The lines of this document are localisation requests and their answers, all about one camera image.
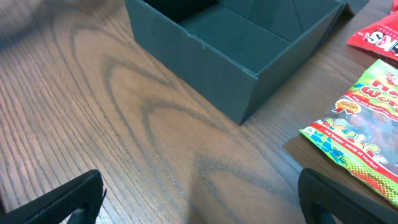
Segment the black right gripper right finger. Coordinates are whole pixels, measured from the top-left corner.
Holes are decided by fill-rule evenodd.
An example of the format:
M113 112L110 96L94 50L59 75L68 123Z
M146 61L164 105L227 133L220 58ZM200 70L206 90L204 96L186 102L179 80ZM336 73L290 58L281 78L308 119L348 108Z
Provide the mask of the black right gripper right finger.
M298 197L310 224L397 224L397 212L342 186L317 171L305 168L298 179Z

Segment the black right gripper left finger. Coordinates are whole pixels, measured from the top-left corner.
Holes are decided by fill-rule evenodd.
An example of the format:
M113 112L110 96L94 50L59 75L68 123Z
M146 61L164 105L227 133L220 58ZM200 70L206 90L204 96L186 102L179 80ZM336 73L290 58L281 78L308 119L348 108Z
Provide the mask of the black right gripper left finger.
M68 223L94 224L100 212L106 190L97 169L49 191L35 200L1 216L1 223L35 224Z

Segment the dark green gift box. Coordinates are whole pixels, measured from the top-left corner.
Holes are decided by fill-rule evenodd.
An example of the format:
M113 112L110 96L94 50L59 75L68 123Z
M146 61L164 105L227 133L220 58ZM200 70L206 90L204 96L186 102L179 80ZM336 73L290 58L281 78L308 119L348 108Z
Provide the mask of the dark green gift box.
M365 1L126 0L135 41L242 124Z

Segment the green Haribo gummy bag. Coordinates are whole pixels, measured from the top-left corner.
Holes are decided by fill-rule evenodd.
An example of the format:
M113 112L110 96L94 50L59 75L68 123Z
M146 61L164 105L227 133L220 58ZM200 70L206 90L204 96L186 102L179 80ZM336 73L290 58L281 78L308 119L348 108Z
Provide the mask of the green Haribo gummy bag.
M333 162L397 205L397 69L377 60L300 131Z

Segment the red snack bag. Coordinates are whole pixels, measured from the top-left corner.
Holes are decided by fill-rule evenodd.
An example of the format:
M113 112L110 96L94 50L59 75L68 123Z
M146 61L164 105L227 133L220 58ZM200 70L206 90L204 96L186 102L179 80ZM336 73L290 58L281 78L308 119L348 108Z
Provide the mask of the red snack bag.
M397 0L388 16L355 32L347 44L397 60Z

